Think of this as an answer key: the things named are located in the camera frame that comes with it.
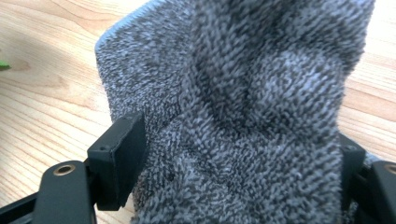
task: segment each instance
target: green object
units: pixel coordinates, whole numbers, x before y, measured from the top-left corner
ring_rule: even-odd
[[[2,68],[9,67],[9,64],[0,60],[0,67]]]

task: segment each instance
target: wooden table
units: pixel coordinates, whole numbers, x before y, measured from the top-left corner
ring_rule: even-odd
[[[146,0],[0,0],[0,206],[38,190],[52,165],[84,160],[110,126],[93,46]],[[377,0],[366,53],[346,83],[341,131],[396,161],[396,1]],[[99,212],[128,223],[132,202]]]

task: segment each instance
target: light wooden surface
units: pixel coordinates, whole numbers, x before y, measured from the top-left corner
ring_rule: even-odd
[[[38,190],[42,173],[111,124],[93,46],[141,1],[0,0],[0,207]],[[377,0],[366,53],[346,83],[340,129],[396,161],[396,1]],[[127,223],[131,201],[99,223]]]

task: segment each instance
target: black metal frame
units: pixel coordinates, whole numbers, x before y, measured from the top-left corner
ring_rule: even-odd
[[[89,149],[88,159],[50,167],[38,193],[0,208],[0,223],[96,223],[93,206],[124,206],[147,157],[143,114],[118,119]],[[365,150],[340,134],[343,210],[359,204],[355,223],[396,223],[396,163],[363,166]]]

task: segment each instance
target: terry cloth texture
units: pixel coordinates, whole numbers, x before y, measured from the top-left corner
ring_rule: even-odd
[[[133,223],[336,223],[344,82],[374,0],[154,0],[96,45],[145,114]]]

